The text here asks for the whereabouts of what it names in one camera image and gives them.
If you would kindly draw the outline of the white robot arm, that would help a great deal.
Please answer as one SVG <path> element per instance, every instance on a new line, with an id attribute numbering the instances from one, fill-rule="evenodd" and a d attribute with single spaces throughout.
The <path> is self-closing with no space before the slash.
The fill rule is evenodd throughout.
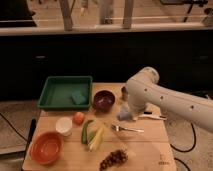
<path id="1" fill-rule="evenodd" d="M 142 111 L 146 103 L 151 103 L 213 133 L 213 100 L 164 88 L 158 81 L 159 74 L 152 67 L 144 67 L 127 80 L 125 88 L 132 111 Z"/>

